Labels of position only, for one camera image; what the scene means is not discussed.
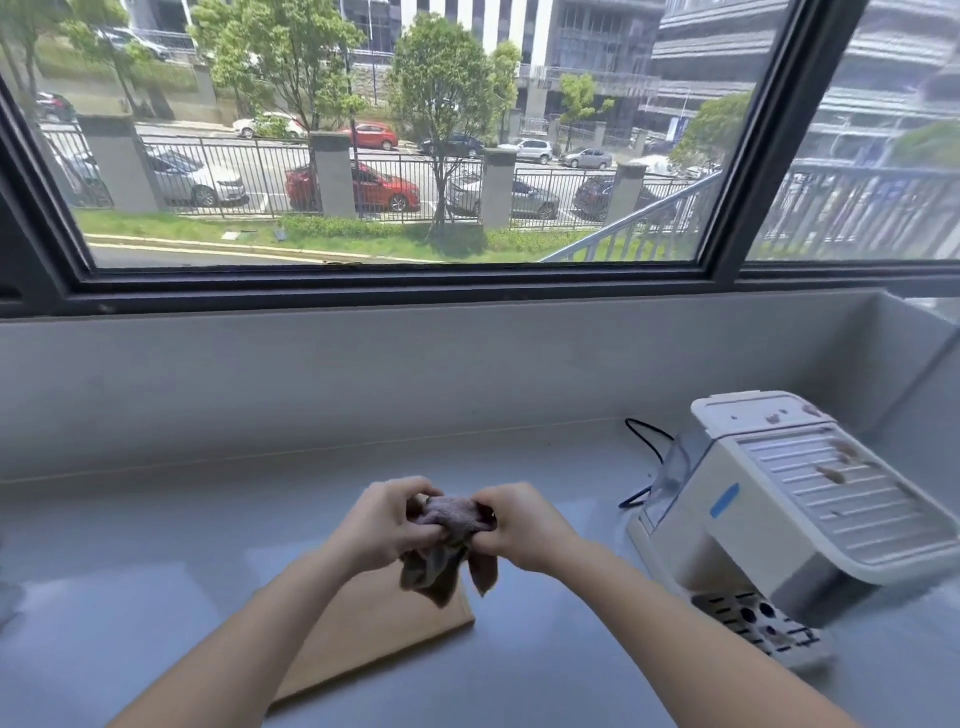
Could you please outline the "grey office building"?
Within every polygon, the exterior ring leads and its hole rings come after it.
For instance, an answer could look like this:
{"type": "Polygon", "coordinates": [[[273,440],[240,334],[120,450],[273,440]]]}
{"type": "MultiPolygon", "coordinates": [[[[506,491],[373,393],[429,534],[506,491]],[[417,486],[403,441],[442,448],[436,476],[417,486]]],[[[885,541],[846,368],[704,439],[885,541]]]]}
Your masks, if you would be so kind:
{"type": "MultiPolygon", "coordinates": [[[[789,3],[668,0],[639,125],[675,141],[703,103],[753,91],[789,3]]],[[[960,122],[960,0],[868,0],[798,156],[880,164],[940,122],[960,122]]]]}

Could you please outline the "white coffee machine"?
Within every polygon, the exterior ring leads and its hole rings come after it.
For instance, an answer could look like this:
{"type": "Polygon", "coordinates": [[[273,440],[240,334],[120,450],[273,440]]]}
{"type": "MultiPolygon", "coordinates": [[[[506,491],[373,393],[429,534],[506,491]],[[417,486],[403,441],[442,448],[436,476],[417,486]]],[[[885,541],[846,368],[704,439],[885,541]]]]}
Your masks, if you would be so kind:
{"type": "Polygon", "coordinates": [[[696,399],[652,483],[622,501],[651,577],[787,670],[834,658],[826,629],[960,575],[960,519],[796,394],[696,399]]]}

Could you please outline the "person's left hand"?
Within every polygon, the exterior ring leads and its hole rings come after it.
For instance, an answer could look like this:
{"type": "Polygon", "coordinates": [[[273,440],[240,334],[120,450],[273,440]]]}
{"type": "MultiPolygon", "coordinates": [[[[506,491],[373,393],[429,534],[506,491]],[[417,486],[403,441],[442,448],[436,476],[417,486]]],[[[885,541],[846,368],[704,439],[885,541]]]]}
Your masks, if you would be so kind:
{"type": "Polygon", "coordinates": [[[322,547],[333,584],[342,587],[400,559],[390,546],[390,481],[370,484],[322,547]]]}

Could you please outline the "grey concrete fence pillar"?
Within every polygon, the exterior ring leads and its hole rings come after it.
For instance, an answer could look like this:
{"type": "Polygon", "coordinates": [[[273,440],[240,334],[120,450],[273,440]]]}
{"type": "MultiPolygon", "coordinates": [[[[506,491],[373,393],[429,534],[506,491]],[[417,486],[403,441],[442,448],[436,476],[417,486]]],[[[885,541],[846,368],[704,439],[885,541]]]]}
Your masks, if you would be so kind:
{"type": "Polygon", "coordinates": [[[517,151],[514,149],[485,151],[479,218],[486,232],[510,226],[516,162],[517,151]]]}
{"type": "Polygon", "coordinates": [[[166,200],[132,116],[81,114],[78,126],[114,210],[130,214],[166,211],[166,200]]]}
{"type": "Polygon", "coordinates": [[[618,164],[606,206],[605,226],[629,217],[639,208],[646,170],[646,165],[638,160],[618,164]]]}
{"type": "Polygon", "coordinates": [[[327,218],[358,219],[354,195],[351,139],[335,131],[311,131],[318,206],[327,218]]]}

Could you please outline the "wooden cutting board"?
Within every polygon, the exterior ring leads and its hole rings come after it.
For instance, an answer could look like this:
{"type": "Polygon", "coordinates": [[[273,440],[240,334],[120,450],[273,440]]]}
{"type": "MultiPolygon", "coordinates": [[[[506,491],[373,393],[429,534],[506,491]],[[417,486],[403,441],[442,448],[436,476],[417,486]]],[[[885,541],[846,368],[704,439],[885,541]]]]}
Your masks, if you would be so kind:
{"type": "Polygon", "coordinates": [[[474,624],[462,578],[440,608],[403,590],[401,574],[395,563],[346,583],[306,637],[272,706],[474,624]]]}

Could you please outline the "person's right forearm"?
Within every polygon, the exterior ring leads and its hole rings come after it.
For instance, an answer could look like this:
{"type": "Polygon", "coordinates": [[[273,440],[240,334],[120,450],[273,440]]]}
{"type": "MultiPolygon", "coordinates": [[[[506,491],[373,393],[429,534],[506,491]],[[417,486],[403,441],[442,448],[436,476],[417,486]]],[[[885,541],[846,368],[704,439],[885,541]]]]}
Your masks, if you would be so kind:
{"type": "Polygon", "coordinates": [[[576,534],[551,574],[606,626],[678,728],[861,728],[762,651],[576,534]]]}

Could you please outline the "dark window frame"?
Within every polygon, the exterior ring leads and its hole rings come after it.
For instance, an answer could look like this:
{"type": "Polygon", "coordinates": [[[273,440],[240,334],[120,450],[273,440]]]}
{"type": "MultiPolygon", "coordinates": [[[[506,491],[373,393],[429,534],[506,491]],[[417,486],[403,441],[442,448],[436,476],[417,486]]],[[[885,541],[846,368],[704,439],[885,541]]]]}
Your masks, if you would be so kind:
{"type": "Polygon", "coordinates": [[[0,319],[866,288],[960,297],[960,260],[747,260],[868,1],[790,1],[691,261],[100,269],[0,76],[0,319]]]}

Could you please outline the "person's left forearm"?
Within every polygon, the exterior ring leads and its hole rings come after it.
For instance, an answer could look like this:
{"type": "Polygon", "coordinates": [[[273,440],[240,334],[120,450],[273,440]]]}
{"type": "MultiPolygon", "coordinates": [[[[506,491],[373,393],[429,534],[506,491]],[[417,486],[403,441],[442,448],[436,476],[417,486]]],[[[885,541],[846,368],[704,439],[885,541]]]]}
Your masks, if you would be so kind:
{"type": "Polygon", "coordinates": [[[299,557],[105,728],[259,728],[333,598],[395,559],[333,538],[299,557]]]}

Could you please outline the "white metal railing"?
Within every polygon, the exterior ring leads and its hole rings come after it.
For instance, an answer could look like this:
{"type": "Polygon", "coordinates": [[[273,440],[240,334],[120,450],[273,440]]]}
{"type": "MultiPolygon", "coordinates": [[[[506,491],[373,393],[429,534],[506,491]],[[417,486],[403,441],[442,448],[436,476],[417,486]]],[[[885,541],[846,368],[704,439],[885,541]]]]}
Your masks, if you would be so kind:
{"type": "MultiPolygon", "coordinates": [[[[693,182],[541,261],[692,261],[721,179],[693,182]]],[[[960,169],[795,162],[748,260],[960,261],[960,169]]]]}

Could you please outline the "person's right hand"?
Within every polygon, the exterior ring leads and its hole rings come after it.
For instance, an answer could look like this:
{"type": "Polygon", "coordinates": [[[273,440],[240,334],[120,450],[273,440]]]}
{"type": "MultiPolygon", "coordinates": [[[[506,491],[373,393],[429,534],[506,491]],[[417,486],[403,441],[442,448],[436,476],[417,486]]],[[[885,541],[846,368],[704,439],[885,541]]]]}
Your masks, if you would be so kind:
{"type": "Polygon", "coordinates": [[[580,543],[570,523],[539,491],[526,482],[501,484],[518,487],[518,544],[513,557],[506,559],[515,567],[530,573],[564,580],[564,568],[572,547],[580,543]]]}

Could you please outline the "green street tree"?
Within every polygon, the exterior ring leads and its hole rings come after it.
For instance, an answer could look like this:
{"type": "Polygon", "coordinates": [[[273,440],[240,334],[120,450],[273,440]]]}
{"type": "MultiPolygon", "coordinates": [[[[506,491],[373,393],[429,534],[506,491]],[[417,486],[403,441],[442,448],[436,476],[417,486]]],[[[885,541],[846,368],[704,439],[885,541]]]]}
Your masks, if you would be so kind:
{"type": "Polygon", "coordinates": [[[135,70],[155,56],[136,37],[121,38],[119,30],[128,19],[120,0],[0,0],[0,57],[27,114],[37,114],[41,40],[52,37],[69,45],[86,64],[108,68],[126,112],[139,116],[135,70]]]}
{"type": "Polygon", "coordinates": [[[704,102],[669,153],[678,168],[723,164],[740,139],[753,92],[728,94],[704,102]]]}
{"type": "Polygon", "coordinates": [[[511,40],[487,52],[461,23],[419,12],[395,46],[389,103],[395,120],[420,142],[438,192],[433,225],[445,228],[448,187],[516,102],[522,50],[511,40]]]}
{"type": "Polygon", "coordinates": [[[198,0],[191,17],[213,89],[239,111],[280,108],[311,132],[339,129],[367,109],[353,72],[366,35],[337,0],[198,0]]]}
{"type": "Polygon", "coordinates": [[[563,151],[570,151],[576,126],[598,116],[605,116],[616,106],[616,99],[602,97],[596,101],[596,83],[590,74],[562,74],[559,77],[561,115],[559,126],[566,127],[567,136],[563,151]]]}

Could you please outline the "white striped office building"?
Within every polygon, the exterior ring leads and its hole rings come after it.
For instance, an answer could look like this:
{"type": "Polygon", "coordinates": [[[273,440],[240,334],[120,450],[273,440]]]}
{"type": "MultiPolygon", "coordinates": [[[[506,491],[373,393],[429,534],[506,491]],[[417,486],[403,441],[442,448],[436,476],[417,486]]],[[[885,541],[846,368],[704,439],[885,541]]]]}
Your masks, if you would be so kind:
{"type": "Polygon", "coordinates": [[[364,34],[366,54],[395,54],[416,17],[458,23],[492,53],[511,42],[521,64],[641,76],[671,0],[332,0],[364,34]]]}

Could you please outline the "brown-grey cleaning cloth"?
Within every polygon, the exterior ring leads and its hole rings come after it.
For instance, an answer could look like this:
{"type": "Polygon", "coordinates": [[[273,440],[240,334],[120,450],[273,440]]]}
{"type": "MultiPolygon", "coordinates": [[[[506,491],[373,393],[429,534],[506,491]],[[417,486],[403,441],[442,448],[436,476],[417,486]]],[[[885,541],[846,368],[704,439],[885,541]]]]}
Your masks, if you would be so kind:
{"type": "Polygon", "coordinates": [[[494,510],[461,496],[433,496],[425,493],[410,498],[406,506],[409,522],[442,528],[443,537],[426,549],[401,555],[399,586],[413,592],[438,609],[452,601],[463,563],[468,565],[472,583],[484,597],[498,583],[498,557],[478,553],[473,540],[478,533],[498,528],[494,510]]]}

